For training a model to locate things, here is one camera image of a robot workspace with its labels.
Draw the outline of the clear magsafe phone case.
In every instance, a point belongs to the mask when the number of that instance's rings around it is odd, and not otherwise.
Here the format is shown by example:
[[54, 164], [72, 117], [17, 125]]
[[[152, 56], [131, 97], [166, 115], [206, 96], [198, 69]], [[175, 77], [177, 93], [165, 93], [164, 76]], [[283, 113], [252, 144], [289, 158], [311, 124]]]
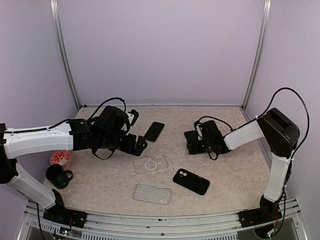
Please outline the clear magsafe phone case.
[[134, 162], [134, 171], [138, 176], [162, 171], [168, 167], [169, 163], [164, 155], [147, 157]]

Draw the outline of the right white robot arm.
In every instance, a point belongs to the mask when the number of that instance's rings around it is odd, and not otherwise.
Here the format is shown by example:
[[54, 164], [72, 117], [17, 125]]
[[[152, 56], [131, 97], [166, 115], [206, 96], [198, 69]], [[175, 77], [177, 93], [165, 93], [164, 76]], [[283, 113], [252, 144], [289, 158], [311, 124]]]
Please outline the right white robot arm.
[[279, 204], [286, 197], [285, 188], [291, 176], [294, 155], [304, 143], [299, 139], [298, 126], [270, 105], [254, 119], [230, 128], [226, 135], [216, 124], [218, 118], [208, 116], [207, 119], [206, 122], [198, 119], [193, 130], [184, 132], [190, 155], [214, 153], [219, 157], [259, 139], [265, 139], [269, 146], [272, 162], [267, 187], [258, 208], [239, 212], [241, 225], [252, 226], [284, 217]]

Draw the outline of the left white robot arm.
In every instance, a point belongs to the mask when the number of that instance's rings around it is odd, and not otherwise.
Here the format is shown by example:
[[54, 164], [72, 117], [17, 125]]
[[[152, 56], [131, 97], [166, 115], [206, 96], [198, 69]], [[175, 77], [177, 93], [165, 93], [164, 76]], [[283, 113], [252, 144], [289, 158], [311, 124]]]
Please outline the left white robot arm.
[[106, 106], [99, 115], [88, 119], [66, 119], [52, 126], [40, 128], [7, 128], [0, 125], [0, 182], [26, 195], [46, 212], [63, 223], [70, 218], [60, 193], [45, 187], [26, 172], [17, 158], [51, 151], [90, 150], [93, 155], [100, 149], [114, 153], [119, 150], [140, 156], [148, 146], [143, 136], [130, 133], [139, 114], [125, 112], [115, 106]]

